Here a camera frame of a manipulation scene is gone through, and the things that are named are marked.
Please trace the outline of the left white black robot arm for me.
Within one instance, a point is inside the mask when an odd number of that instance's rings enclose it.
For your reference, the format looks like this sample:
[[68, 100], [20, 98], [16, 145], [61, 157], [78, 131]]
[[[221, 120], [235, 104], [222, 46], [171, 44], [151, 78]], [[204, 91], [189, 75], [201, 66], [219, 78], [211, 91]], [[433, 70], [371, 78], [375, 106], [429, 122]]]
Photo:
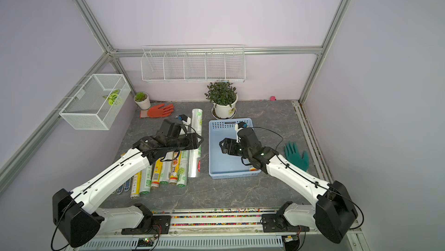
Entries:
[[68, 245], [77, 248], [100, 232], [121, 230], [124, 234], [147, 234], [153, 230], [153, 214], [142, 204], [100, 211], [100, 205], [119, 186], [135, 174], [164, 158], [169, 152], [196, 150], [203, 137], [188, 132], [184, 121], [166, 119], [153, 136], [135, 142], [125, 155], [106, 170], [67, 191], [62, 188], [52, 197], [53, 222]]

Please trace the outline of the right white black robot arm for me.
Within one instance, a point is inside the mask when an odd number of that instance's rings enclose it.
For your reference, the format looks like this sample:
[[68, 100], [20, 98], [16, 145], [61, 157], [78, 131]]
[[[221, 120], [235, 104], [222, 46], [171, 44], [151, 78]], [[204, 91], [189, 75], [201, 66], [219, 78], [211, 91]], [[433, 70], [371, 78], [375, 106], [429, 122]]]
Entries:
[[225, 138], [219, 146], [222, 153], [247, 159], [254, 168], [284, 182], [310, 203], [284, 204], [277, 215], [286, 224], [315, 228], [339, 244], [363, 213], [341, 182], [329, 183], [293, 165], [277, 150], [263, 146], [253, 128], [239, 128], [235, 139]]

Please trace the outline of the yellow red plastic wrap roll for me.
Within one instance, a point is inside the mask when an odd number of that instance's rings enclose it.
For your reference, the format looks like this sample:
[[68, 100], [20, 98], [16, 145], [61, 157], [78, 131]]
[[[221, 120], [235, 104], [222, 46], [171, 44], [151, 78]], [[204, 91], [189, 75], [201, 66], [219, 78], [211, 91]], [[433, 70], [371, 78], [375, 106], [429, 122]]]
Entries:
[[177, 184], [180, 159], [181, 159], [181, 152], [174, 152], [172, 165], [170, 168], [169, 184]]

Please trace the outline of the clear silver plastic wrap roll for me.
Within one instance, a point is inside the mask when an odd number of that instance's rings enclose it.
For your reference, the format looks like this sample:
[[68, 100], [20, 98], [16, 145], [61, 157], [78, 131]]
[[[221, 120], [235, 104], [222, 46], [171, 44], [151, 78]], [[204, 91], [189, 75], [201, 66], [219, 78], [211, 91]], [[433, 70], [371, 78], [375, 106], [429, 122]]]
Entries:
[[191, 131], [193, 135], [193, 149], [190, 151], [188, 178], [196, 178], [200, 175], [201, 144], [202, 144], [202, 118], [203, 111], [199, 108], [192, 110]]

